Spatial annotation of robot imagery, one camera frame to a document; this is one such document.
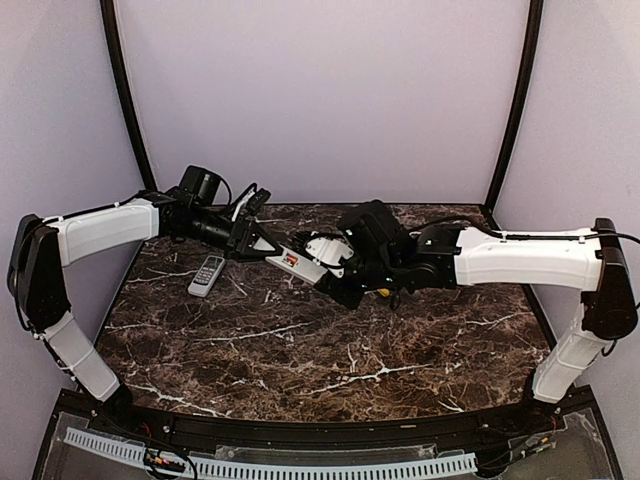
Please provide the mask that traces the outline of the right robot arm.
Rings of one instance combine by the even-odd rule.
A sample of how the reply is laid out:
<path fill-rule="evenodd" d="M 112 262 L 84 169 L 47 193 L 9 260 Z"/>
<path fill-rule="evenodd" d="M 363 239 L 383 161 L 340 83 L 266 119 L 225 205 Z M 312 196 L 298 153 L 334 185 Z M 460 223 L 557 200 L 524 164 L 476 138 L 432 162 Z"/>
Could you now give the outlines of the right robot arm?
<path fill-rule="evenodd" d="M 367 291 L 413 293 L 491 283 L 573 288 L 580 302 L 571 327 L 536 368 L 531 396 L 510 413 L 521 434 L 534 432 L 571 384 L 608 345 L 638 324 L 622 234 L 599 218 L 591 228 L 565 232 L 509 232 L 463 216 L 408 229 L 379 200 L 346 212 L 335 234 L 314 233 L 304 243 L 327 269 L 318 289 L 356 308 Z"/>

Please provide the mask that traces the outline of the white slim remote control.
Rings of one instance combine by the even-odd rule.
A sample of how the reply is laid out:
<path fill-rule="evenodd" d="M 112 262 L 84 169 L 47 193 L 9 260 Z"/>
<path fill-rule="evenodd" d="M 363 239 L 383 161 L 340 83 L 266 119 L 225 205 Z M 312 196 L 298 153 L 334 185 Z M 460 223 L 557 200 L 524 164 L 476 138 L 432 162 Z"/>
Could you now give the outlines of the white slim remote control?
<path fill-rule="evenodd" d="M 282 259 L 285 254 L 293 254 L 298 258 L 298 263 L 295 267 L 291 268 L 283 263 Z M 327 271 L 326 268 L 317 265 L 312 260 L 307 259 L 301 254 L 286 247 L 282 248 L 282 252 L 279 256 L 269 257 L 266 259 L 266 262 L 311 285 L 315 285 L 319 282 L 322 275 Z"/>

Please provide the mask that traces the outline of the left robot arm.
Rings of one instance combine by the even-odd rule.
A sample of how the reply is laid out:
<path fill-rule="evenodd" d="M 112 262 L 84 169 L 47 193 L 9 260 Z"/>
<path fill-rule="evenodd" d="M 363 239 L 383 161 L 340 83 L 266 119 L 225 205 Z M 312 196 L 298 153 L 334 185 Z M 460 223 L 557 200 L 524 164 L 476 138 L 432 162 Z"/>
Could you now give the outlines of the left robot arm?
<path fill-rule="evenodd" d="M 214 209 L 224 180 L 198 166 L 187 167 L 166 192 L 141 190 L 133 197 L 57 217 L 24 216 L 18 225 L 7 273 L 8 290 L 21 327 L 36 336 L 95 400 L 105 403 L 103 421 L 120 436 L 141 427 L 129 394 L 76 321 L 65 270 L 96 254 L 160 237 L 192 239 L 236 260 L 255 261 L 282 247 L 253 221 L 270 194 L 250 185 L 238 200 Z"/>

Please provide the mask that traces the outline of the yellow handled screwdriver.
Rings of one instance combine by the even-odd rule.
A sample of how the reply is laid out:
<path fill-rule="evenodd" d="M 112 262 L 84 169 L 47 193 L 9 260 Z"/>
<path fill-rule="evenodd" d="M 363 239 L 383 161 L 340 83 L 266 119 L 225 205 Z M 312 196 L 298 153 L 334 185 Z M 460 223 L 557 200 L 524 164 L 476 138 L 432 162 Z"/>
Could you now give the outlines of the yellow handled screwdriver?
<path fill-rule="evenodd" d="M 396 288 L 379 288 L 376 293 L 382 298 L 388 301 L 391 310 L 395 311 L 399 308 L 401 303 L 399 290 Z"/>

